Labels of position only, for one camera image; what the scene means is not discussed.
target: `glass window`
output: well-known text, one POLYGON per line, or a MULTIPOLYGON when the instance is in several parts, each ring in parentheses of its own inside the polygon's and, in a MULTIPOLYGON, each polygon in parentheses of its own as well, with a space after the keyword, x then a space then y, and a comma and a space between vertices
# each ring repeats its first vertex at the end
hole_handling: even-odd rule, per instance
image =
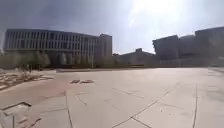
POLYGON ((54 39, 54 33, 50 34, 50 39, 53 40, 54 39))
POLYGON ((24 47, 25 47, 25 41, 21 40, 21 48, 24 48, 24 47))
POLYGON ((67 43, 63 43, 63 49, 67 49, 67 43))

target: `light-colored pavement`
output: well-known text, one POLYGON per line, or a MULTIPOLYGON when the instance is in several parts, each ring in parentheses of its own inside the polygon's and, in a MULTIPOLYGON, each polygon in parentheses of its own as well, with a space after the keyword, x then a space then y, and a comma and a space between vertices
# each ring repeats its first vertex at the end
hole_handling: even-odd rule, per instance
MULTIPOLYGON (((61 120, 60 124, 71 120, 73 128, 224 127, 224 74, 212 69, 46 74, 55 79, 0 93, 0 107, 29 102, 39 106, 37 110, 57 110, 42 117, 49 121, 61 120), (74 79, 94 83, 69 84, 74 79), (61 99, 43 101, 55 96, 61 99)), ((47 124, 42 121, 43 127, 55 127, 47 124)))

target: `gray building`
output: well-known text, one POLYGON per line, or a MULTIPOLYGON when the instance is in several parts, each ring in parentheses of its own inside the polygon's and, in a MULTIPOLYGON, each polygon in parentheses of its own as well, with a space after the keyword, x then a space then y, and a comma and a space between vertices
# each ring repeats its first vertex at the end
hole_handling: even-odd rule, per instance
POLYGON ((179 38, 177 35, 153 40, 156 56, 160 60, 179 58, 179 38))
POLYGON ((8 29, 5 34, 5 52, 46 52, 53 65, 93 64, 112 57, 112 36, 93 36, 74 32, 8 29))
POLYGON ((141 48, 136 49, 135 52, 126 53, 122 55, 115 54, 115 61, 122 66, 144 66, 152 67, 157 64, 155 54, 142 51, 141 48))

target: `pavement tile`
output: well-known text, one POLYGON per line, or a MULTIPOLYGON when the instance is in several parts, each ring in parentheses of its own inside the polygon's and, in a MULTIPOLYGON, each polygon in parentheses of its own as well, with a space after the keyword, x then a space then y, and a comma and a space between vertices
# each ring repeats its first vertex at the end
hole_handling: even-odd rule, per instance
POLYGON ((156 103, 135 118, 152 128, 191 128, 193 111, 156 103))
POLYGON ((27 113, 29 115, 35 115, 47 111, 55 111, 55 110, 62 110, 67 109, 66 104, 66 97, 54 97, 48 100, 44 100, 34 106, 32 106, 27 113))
POLYGON ((147 126, 141 124, 140 122, 135 121, 134 119, 130 119, 125 123, 115 127, 115 128, 148 128, 147 126))
POLYGON ((68 110, 41 113, 40 118, 35 128, 72 128, 68 110))
POLYGON ((90 95, 90 97, 83 95, 80 98, 73 93, 74 90, 75 88, 66 92, 69 113, 74 128, 110 128, 129 118, 112 105, 97 98, 97 96, 94 97, 93 95, 90 98, 90 95))

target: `modern building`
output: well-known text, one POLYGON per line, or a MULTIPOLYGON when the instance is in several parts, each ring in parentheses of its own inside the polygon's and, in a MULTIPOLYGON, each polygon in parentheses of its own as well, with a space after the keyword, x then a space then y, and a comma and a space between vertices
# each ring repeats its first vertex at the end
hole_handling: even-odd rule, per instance
POLYGON ((122 66, 144 66, 152 67, 157 64, 157 59, 154 54, 144 52, 141 48, 135 52, 126 53, 122 55, 114 55, 116 64, 122 66))
POLYGON ((156 56, 160 60, 179 58, 179 38, 177 35, 153 40, 156 56))
POLYGON ((8 29, 5 52, 45 52, 52 65, 95 64, 112 57, 112 36, 93 36, 74 32, 41 29, 8 29))
POLYGON ((195 32, 200 51, 206 57, 224 56, 224 27, 209 28, 195 32))
POLYGON ((153 41, 160 63, 175 66, 224 65, 224 27, 198 30, 195 35, 153 41))

